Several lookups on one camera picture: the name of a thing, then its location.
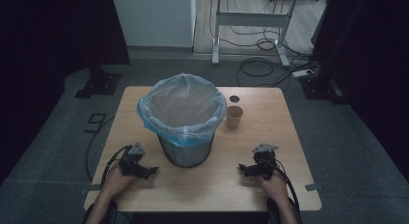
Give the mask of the white cabinet panel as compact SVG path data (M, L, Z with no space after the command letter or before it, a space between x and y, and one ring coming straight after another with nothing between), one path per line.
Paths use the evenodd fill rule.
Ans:
M124 39L131 46L194 45L196 0L114 0Z

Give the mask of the white-legged desk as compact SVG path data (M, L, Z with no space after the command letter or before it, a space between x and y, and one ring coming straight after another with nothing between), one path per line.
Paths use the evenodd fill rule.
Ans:
M243 26L243 27L274 27L281 28L282 31L279 38L274 41L275 49L278 53L283 67L289 66L289 61L286 56L284 48L284 41L289 23L292 19L292 14L298 0L289 0L289 9L285 14L255 14L244 12L222 12L221 0L217 0L215 11L215 32L212 42L211 63L213 65L219 64L219 27L220 26Z

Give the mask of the metal mesh waste bin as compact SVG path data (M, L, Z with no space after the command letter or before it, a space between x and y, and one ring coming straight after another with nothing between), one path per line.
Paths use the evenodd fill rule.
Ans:
M204 163L211 153L213 138L201 145L180 147L164 137L158 136L159 143L167 159L177 167L192 168Z

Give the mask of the person's left hand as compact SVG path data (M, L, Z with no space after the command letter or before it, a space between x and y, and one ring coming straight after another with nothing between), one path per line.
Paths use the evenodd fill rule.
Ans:
M113 199L116 195L130 187L136 180L137 178L134 176L125 176L119 162L115 161L108 171L100 194L103 198Z

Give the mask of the white power strip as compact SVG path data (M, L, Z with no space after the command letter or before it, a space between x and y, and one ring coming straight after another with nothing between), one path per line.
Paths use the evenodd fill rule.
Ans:
M312 70L298 70L298 71L294 71L291 75L294 78L304 77L304 76L313 76L314 72Z

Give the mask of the blue plastic bin bag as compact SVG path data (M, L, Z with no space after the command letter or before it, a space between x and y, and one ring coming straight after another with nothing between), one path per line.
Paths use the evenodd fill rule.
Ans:
M137 105L145 128L180 147L209 142L227 110L211 82L187 73L158 81Z

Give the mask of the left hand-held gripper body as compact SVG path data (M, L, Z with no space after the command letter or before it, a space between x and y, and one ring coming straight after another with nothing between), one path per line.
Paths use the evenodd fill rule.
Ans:
M139 160L145 153L145 150L139 143L124 148L124 153L120 159L119 165L125 176L134 176L138 178L141 173L145 172L146 167L139 164Z

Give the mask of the brown paper cup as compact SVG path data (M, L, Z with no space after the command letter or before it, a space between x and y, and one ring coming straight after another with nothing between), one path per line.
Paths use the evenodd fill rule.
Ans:
M243 116L243 109L239 106L229 106L227 113L227 126L237 128Z

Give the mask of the person's right hand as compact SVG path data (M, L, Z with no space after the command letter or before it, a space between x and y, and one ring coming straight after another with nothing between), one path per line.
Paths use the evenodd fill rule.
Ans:
M287 201L286 182L278 172L274 171L269 180L262 176L258 176L257 180L268 197L276 204L283 204Z

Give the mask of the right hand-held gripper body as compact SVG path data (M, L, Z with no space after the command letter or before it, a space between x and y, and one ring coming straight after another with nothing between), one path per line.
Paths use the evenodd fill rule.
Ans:
M256 163L256 176L262 176L265 180L270 180L277 167L275 151L277 146L262 143L252 149L253 160Z

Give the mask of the black stand base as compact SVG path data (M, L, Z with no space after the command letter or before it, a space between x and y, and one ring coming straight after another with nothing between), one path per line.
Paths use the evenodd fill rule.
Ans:
M113 96L122 79L120 73L107 73L102 66L89 67L91 73L86 85L78 90L75 98L90 98L93 95Z
M330 100L339 105L348 103L346 96L333 79L323 82L319 78L304 76L299 77L299 82L306 99Z

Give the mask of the black curtain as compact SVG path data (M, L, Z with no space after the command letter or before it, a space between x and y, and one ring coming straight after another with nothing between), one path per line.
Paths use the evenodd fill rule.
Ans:
M328 0L314 57L409 182L409 0Z
M68 75L128 63L114 0L0 0L0 183L39 133Z

